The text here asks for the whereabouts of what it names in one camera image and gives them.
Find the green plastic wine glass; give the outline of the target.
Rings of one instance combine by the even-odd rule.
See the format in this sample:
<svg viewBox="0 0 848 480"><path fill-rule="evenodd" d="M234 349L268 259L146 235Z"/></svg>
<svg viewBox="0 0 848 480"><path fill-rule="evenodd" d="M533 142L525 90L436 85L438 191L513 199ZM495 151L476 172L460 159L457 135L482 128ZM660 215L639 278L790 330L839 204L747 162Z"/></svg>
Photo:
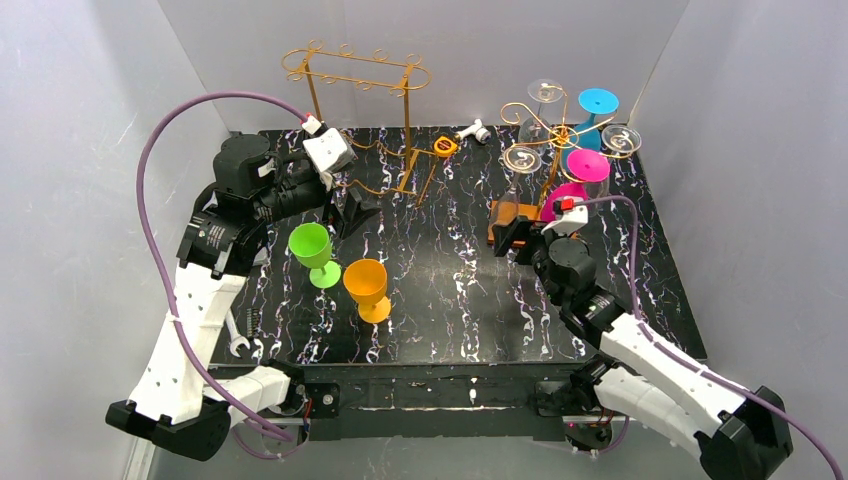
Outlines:
<svg viewBox="0 0 848 480"><path fill-rule="evenodd" d="M309 281L316 288L327 289L340 280L342 270L332 259L332 241L324 225L309 222L297 226L289 235L288 248L309 269Z"/></svg>

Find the orange plastic wine glass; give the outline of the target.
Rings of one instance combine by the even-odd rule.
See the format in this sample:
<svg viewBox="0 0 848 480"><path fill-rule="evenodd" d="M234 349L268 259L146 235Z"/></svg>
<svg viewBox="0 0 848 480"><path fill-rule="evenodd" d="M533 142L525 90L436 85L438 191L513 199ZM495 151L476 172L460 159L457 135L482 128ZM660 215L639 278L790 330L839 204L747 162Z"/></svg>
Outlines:
<svg viewBox="0 0 848 480"><path fill-rule="evenodd" d="M389 317L388 274L382 263L368 258L357 260L347 267L342 280L363 321L379 324Z"/></svg>

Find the clear wine glass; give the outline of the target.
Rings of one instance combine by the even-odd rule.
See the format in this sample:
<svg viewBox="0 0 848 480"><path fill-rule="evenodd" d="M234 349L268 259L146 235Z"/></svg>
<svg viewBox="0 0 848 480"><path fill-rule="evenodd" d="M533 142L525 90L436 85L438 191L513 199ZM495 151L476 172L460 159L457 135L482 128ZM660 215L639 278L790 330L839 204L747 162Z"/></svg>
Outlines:
<svg viewBox="0 0 848 480"><path fill-rule="evenodd" d="M609 194L615 166L621 161L632 157L642 146L641 134L626 124L608 124L600 132L601 154L609 164L610 172L604 179L597 191L591 195L592 198L603 197Z"/></svg>
<svg viewBox="0 0 848 480"><path fill-rule="evenodd" d="M511 180L493 211L492 224L497 226L509 225L518 216L520 181L542 166L541 155L536 150L517 144L504 151L502 160L505 168L511 172Z"/></svg>
<svg viewBox="0 0 848 480"><path fill-rule="evenodd" d="M517 141L544 154L549 146L550 124L543 112L547 105L558 102L564 96L564 91L554 80L538 79L528 85L527 92L536 105L535 113L534 117L528 117L521 124Z"/></svg>

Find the magenta plastic wine glass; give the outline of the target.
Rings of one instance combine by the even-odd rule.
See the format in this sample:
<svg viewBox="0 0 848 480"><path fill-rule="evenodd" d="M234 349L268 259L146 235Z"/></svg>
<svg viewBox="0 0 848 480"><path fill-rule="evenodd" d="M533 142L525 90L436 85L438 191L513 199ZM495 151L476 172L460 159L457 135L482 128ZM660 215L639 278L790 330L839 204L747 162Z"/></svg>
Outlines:
<svg viewBox="0 0 848 480"><path fill-rule="evenodd" d="M583 200L604 197L609 193L610 161L600 152L591 149L571 151L563 166L569 181L554 189L543 204L539 219L550 222L555 219L555 200L565 196Z"/></svg>

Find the blue plastic wine glass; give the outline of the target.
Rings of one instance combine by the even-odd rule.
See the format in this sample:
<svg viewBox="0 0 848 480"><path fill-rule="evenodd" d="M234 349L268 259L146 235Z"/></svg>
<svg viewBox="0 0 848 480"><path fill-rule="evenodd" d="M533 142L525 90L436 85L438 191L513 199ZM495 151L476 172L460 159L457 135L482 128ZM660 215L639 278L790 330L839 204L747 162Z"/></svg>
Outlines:
<svg viewBox="0 0 848 480"><path fill-rule="evenodd" d="M601 134L598 124L599 116L613 115L619 107L618 97L603 88L589 88L582 91L578 96L579 106L588 113L587 119L574 127L578 133L574 140L576 147L570 147L564 150L563 158L566 158L570 153L578 147L599 152L601 149Z"/></svg>

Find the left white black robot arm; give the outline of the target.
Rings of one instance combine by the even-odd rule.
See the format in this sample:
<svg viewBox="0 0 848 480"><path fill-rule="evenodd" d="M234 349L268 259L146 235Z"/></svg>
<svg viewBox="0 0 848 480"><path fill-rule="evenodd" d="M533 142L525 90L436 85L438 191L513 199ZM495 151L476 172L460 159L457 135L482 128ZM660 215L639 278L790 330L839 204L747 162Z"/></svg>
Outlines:
<svg viewBox="0 0 848 480"><path fill-rule="evenodd" d="M354 160L340 131L320 129L290 153L259 134L235 134L213 158L214 179L196 198L174 272L165 272L168 309L148 364L129 397L112 403L106 423L172 453L205 461L230 430L247 423L277 430L261 411L287 402L296 376L258 366L228 381L208 369L220 334L232 331L243 290L270 227L310 210L348 236L375 210L357 192L334 201L338 172Z"/></svg>

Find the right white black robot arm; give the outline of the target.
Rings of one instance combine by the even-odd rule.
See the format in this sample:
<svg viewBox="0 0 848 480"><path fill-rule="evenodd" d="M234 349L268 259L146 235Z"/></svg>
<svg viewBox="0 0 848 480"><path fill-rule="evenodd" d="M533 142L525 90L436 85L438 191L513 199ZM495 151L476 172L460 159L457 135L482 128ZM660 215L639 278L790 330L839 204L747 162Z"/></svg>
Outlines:
<svg viewBox="0 0 848 480"><path fill-rule="evenodd" d="M596 280L582 241L519 216L492 227L498 257L533 268L559 317L596 355L565 386L538 394L541 407L633 417L695 457L711 479L768 479L793 453L784 403L750 392L698 363L629 312Z"/></svg>

